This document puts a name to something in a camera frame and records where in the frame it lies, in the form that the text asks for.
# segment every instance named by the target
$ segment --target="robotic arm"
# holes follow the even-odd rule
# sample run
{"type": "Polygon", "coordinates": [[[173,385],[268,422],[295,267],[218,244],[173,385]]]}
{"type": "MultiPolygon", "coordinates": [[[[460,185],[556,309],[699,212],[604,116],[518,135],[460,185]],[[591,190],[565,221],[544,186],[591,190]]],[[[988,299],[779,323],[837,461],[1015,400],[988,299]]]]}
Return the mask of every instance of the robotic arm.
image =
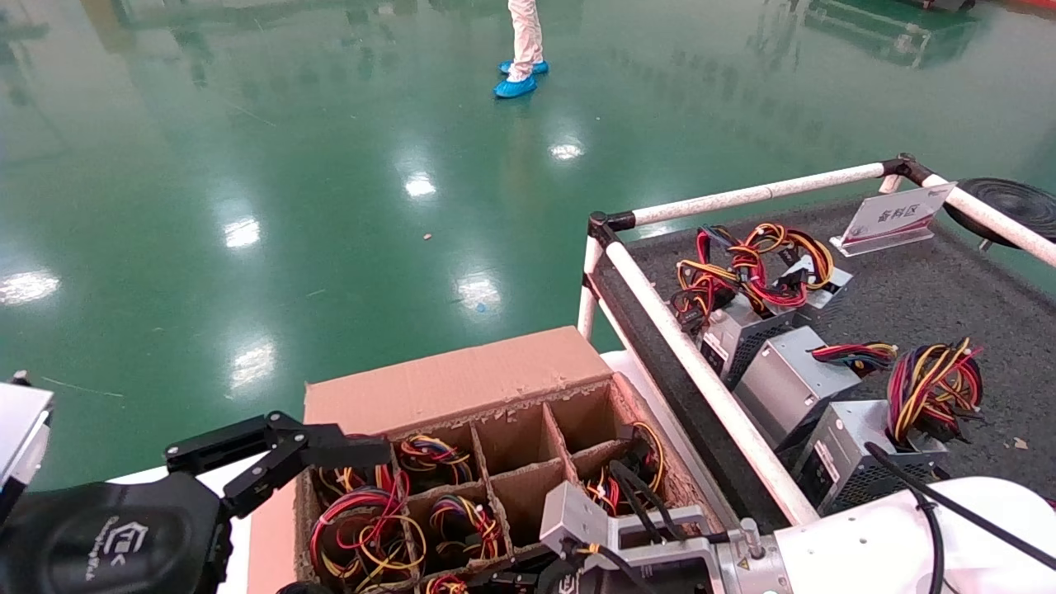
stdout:
{"type": "Polygon", "coordinates": [[[391,456],[383,439],[348,439],[336,424],[302,425],[271,412],[173,444],[169,476],[153,483],[23,494],[32,478],[25,468],[35,470],[42,457],[39,435],[46,443],[50,408],[40,398],[50,393],[0,389],[4,434],[14,434],[12,420],[26,420],[18,445],[0,451],[5,468],[23,468],[0,476],[0,512],[4,502],[10,508],[0,515],[0,594],[213,594],[225,579],[232,518],[248,516],[310,465],[373,467],[391,456]],[[264,451],[223,497],[195,479],[264,451]]]}
{"type": "MultiPolygon", "coordinates": [[[[939,507],[943,593],[1056,592],[1056,572],[1050,569],[1056,552],[1056,514],[1044,499],[1023,486],[986,477],[943,481],[935,489],[1042,551],[1040,558],[1032,558],[939,507]]],[[[670,516],[675,524],[708,525],[696,505],[671,509],[670,516]]],[[[663,525],[658,512],[648,518],[663,525]]],[[[772,535],[760,535],[755,522],[746,519],[740,530],[720,535],[628,544],[644,531],[642,519],[609,518],[582,489],[565,482],[546,497],[540,537],[559,554],[565,576],[595,568],[622,570],[639,594],[923,594],[934,570],[935,541],[909,490],[772,535]],[[686,563],[693,571],[690,581],[680,578],[673,583],[662,570],[686,563]]],[[[612,575],[631,587],[623,576],[612,575]]],[[[626,589],[603,584],[600,592],[606,591],[626,589]]]]}

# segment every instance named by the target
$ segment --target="leg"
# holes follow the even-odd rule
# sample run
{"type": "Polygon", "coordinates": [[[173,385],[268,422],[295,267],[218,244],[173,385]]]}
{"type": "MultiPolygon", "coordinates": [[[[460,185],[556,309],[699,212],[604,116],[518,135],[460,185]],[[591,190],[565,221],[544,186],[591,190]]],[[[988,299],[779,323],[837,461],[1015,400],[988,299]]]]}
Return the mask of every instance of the leg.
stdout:
{"type": "Polygon", "coordinates": [[[509,8],[513,20],[513,64],[507,80],[520,82],[531,76],[536,58],[542,59],[542,30],[535,0],[509,0],[509,8]]]}
{"type": "Polygon", "coordinates": [[[545,58],[543,58],[543,25],[539,23],[539,11],[535,10],[535,0],[531,0],[531,24],[534,40],[532,63],[539,63],[545,58]]]}

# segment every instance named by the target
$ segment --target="gray carpet mat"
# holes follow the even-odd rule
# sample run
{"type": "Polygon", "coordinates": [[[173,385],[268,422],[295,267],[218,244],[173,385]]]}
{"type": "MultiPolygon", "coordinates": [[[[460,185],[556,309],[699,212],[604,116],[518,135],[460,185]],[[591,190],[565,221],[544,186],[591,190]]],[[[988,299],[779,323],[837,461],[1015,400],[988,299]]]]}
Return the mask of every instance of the gray carpet mat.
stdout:
{"type": "MultiPolygon", "coordinates": [[[[856,208],[857,201],[842,202],[727,225],[743,238],[756,223],[772,221],[828,241],[843,233],[856,208]]],[[[949,229],[934,225],[934,230],[931,240],[851,259],[833,248],[836,265],[854,278],[843,296],[847,301],[812,327],[830,345],[884,340],[903,350],[972,337],[983,348],[977,360],[985,419],[962,422],[973,443],[950,443],[944,469],[954,477],[1007,479],[1054,498],[1056,431],[1049,404],[1056,386],[1056,301],[988,262],[949,229]],[[1017,438],[1026,449],[1016,447],[1017,438]]],[[[678,287],[675,263],[696,257],[695,237],[694,229],[676,231],[628,242],[627,249],[666,298],[678,287]]],[[[593,278],[735,512],[771,530],[786,525],[607,258],[593,278]]],[[[886,373],[867,377],[854,397],[885,397],[886,380],[886,373]]]]}

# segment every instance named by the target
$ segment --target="wire bundle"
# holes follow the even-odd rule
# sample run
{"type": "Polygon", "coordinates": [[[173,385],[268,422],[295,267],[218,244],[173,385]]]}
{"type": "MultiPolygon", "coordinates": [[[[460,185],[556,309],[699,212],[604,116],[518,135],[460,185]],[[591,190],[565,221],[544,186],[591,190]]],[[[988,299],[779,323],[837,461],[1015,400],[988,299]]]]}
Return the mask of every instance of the wire bundle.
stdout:
{"type": "Polygon", "coordinates": [[[390,490],[369,485],[354,488],[319,517],[308,540],[317,575],[358,583],[353,592],[410,578],[412,568],[425,560],[427,543],[421,526],[399,514],[403,501],[398,493],[407,493],[409,485],[406,474],[400,472],[398,479],[400,485],[393,481],[390,490]],[[415,558],[404,538],[404,526],[419,540],[420,553],[415,558]]]}
{"type": "Polygon", "coordinates": [[[377,486],[384,491],[393,488],[392,470],[386,465],[375,466],[374,485],[370,485],[355,468],[316,468],[316,478],[323,487],[319,496],[325,507],[360,487],[377,486]]]}
{"type": "Polygon", "coordinates": [[[808,351],[814,360],[844,364],[859,375],[867,375],[880,369],[890,369],[898,355],[898,347],[887,342],[865,342],[862,345],[832,345],[808,351]]]}
{"type": "MultiPolygon", "coordinates": [[[[639,476],[652,475],[648,478],[648,487],[654,494],[658,493],[664,472],[663,446],[660,444],[660,440],[657,439],[656,432],[648,425],[637,422],[631,424],[631,427],[634,428],[634,439],[645,440],[645,443],[648,444],[648,453],[642,460],[639,476]]],[[[620,482],[607,471],[606,466],[602,467],[597,480],[586,481],[584,488],[591,500],[603,504],[609,516],[616,517],[629,513],[628,509],[631,504],[627,499],[628,494],[625,489],[620,488],[620,482]]],[[[640,502],[643,502],[644,505],[650,504],[648,498],[641,491],[635,491],[633,496],[638,498],[640,502]]]]}
{"type": "Polygon", "coordinates": [[[418,434],[399,444],[400,466],[412,472],[434,472],[440,466],[451,469],[452,482],[458,485],[473,480],[470,454],[429,435],[418,434]]]}
{"type": "Polygon", "coordinates": [[[803,231],[776,223],[757,225],[744,241],[738,240],[722,226],[704,226],[697,234],[697,258],[696,262],[681,260],[675,266],[681,290],[672,296],[671,302],[683,318],[696,310],[703,313],[706,320],[714,310],[715,296],[721,289],[739,290],[760,313],[765,303],[798,308],[807,302],[808,291],[817,291],[829,283],[835,267],[832,254],[825,244],[803,231]],[[733,257],[729,268],[711,262],[712,238],[733,257]],[[810,256],[813,273],[804,271],[771,283],[767,279],[762,256],[778,252],[787,257],[787,261],[794,262],[799,259],[800,249],[810,256]]]}
{"type": "Polygon", "coordinates": [[[969,339],[956,345],[918,347],[899,358],[887,384],[888,432],[895,444],[908,446],[911,427],[946,442],[964,438],[959,417],[978,417],[983,388],[979,349],[969,339]]]}
{"type": "Polygon", "coordinates": [[[465,497],[445,495],[436,500],[429,524],[440,536],[440,556],[461,553],[471,559],[498,557],[498,521],[484,504],[465,497]]]}
{"type": "Polygon", "coordinates": [[[466,594],[466,582],[453,575],[434,577],[426,582],[426,594],[466,594]]]}

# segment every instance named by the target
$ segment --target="silver power supply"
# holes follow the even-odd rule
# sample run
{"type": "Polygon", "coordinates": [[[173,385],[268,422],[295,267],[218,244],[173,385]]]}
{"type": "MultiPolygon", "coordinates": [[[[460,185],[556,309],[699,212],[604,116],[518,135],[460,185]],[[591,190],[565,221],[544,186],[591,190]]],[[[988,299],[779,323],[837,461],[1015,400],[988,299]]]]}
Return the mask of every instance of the silver power supply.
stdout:
{"type": "MultiPolygon", "coordinates": [[[[811,280],[814,280],[814,261],[808,255],[799,258],[799,261],[792,264],[781,276],[799,270],[807,271],[811,280]]],[[[847,301],[847,283],[851,278],[850,273],[833,267],[832,277],[825,286],[807,292],[807,303],[796,310],[796,315],[804,318],[798,323],[819,322],[838,313],[847,301]]]]}
{"type": "Polygon", "coordinates": [[[810,327],[762,344],[734,394],[759,433],[776,451],[810,434],[830,398],[862,383],[847,366],[822,363],[810,351],[825,347],[810,327]]]}
{"type": "Polygon", "coordinates": [[[733,388],[771,336],[788,332],[797,321],[795,310],[775,310],[762,318],[748,297],[737,294],[721,310],[712,312],[709,324],[697,335],[697,348],[727,388],[733,388]]]}
{"type": "Polygon", "coordinates": [[[905,488],[865,449],[866,442],[882,447],[912,477],[934,480],[931,470],[946,459],[946,446],[922,435],[916,451],[897,451],[885,431],[887,410],[887,401],[836,402],[822,413],[792,467],[792,478],[818,514],[843,512],[905,488]]]}

